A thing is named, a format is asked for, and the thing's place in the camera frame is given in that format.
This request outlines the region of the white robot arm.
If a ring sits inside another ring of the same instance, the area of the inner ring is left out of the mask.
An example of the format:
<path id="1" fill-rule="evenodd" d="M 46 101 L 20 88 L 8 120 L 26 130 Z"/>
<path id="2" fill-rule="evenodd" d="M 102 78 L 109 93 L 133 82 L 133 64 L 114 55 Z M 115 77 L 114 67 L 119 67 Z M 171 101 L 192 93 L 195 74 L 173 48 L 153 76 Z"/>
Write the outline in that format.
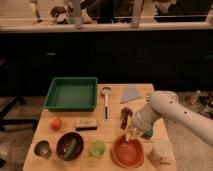
<path id="1" fill-rule="evenodd" d="M 177 94 L 172 91 L 152 92 L 147 103 L 132 115 L 131 126 L 145 132 L 164 115 L 178 120 L 213 147 L 213 121 L 181 105 Z"/>

